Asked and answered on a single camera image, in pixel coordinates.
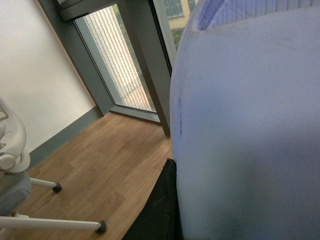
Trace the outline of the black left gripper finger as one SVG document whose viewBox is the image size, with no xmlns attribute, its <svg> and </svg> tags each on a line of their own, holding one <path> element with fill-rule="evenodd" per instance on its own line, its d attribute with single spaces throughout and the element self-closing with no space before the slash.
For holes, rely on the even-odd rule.
<svg viewBox="0 0 320 240">
<path fill-rule="evenodd" d="M 143 209 L 125 233 L 124 240 L 183 238 L 176 179 L 176 163 L 168 158 Z"/>
</svg>

